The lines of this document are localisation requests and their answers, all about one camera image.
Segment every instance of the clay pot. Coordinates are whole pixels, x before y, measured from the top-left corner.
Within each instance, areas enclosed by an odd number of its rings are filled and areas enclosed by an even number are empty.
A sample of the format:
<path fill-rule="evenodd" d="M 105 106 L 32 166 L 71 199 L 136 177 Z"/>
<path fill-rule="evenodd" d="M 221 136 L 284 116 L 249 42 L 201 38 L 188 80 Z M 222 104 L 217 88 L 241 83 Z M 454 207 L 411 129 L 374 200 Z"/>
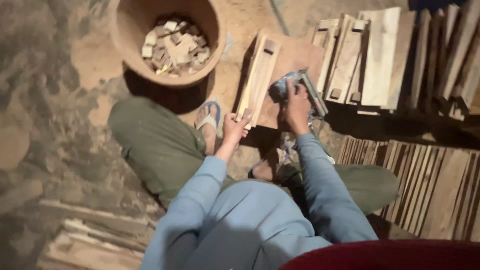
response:
<path fill-rule="evenodd" d="M 145 35 L 155 27 L 157 18 L 172 13 L 190 18 L 206 35 L 211 52 L 201 70 L 178 78 L 155 74 L 141 55 Z M 173 88 L 185 88 L 203 80 L 220 60 L 227 39 L 226 24 L 211 0 L 112 0 L 110 31 L 128 67 L 145 79 Z"/>

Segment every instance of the blue cloth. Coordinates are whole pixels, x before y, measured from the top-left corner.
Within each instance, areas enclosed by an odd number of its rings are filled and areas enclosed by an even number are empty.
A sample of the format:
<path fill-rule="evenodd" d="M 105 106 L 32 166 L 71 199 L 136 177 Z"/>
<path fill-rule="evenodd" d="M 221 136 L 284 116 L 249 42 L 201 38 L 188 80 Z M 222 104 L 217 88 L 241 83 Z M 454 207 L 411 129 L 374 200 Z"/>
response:
<path fill-rule="evenodd" d="M 378 239 L 316 138 L 300 136 L 297 150 L 311 221 L 273 184 L 220 194 L 227 165 L 207 157 L 158 222 L 140 269 L 277 269 L 332 243 Z"/>

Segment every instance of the stack of wooden boards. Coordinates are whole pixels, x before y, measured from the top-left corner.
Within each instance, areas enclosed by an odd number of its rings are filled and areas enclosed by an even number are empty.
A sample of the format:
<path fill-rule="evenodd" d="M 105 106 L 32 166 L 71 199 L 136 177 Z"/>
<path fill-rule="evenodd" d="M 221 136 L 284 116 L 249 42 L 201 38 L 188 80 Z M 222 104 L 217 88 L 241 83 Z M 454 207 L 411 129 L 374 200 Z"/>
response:
<path fill-rule="evenodd" d="M 433 16 L 424 10 L 418 25 L 416 16 L 397 7 L 320 21 L 312 43 L 325 49 L 317 84 L 324 99 L 363 114 L 463 119 L 480 83 L 480 1 Z"/>
<path fill-rule="evenodd" d="M 338 164 L 379 165 L 399 180 L 396 201 L 376 212 L 425 239 L 480 241 L 480 152 L 346 137 Z"/>

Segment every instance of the dirt floor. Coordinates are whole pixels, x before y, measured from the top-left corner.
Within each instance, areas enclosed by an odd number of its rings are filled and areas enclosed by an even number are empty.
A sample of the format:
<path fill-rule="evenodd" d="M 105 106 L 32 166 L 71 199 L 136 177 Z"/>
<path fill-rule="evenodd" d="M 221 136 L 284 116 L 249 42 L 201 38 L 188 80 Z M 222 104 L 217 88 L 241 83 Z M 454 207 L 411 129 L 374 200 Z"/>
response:
<path fill-rule="evenodd" d="M 217 2 L 228 19 L 228 45 L 209 77 L 213 87 L 202 93 L 156 93 L 188 124 L 205 99 L 217 98 L 223 112 L 232 111 L 243 59 L 257 31 L 267 27 L 280 32 L 268 0 Z M 295 37 L 304 37 L 318 20 L 343 12 L 408 7 L 406 0 L 277 3 Z M 107 126 L 112 105 L 131 92 L 139 94 L 146 84 L 126 69 L 110 41 L 108 4 L 0 1 L 0 196 L 20 194 L 1 201 L 2 269 L 34 269 L 37 255 L 55 233 L 59 218 L 38 206 L 40 198 L 133 217 L 163 211 L 123 161 Z M 335 156 L 343 135 L 327 122 L 319 135 Z M 228 173 L 245 178 L 276 136 L 265 132 L 255 147 L 241 146 Z"/>

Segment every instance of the foot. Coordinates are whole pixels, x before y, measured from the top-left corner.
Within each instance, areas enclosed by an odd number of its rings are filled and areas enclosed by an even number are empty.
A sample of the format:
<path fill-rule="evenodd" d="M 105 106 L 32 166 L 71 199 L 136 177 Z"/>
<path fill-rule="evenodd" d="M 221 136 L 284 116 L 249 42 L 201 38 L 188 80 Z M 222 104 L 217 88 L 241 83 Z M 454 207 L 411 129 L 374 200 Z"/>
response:
<path fill-rule="evenodd" d="M 195 119 L 195 126 L 197 126 L 205 117 L 209 115 L 208 106 L 205 106 L 202 110 L 198 111 L 197 119 Z M 216 106 L 210 106 L 210 116 L 215 119 Z M 204 124 L 199 129 L 204 135 L 205 139 L 205 154 L 207 156 L 213 156 L 215 154 L 215 141 L 216 141 L 216 128 L 209 123 Z"/>

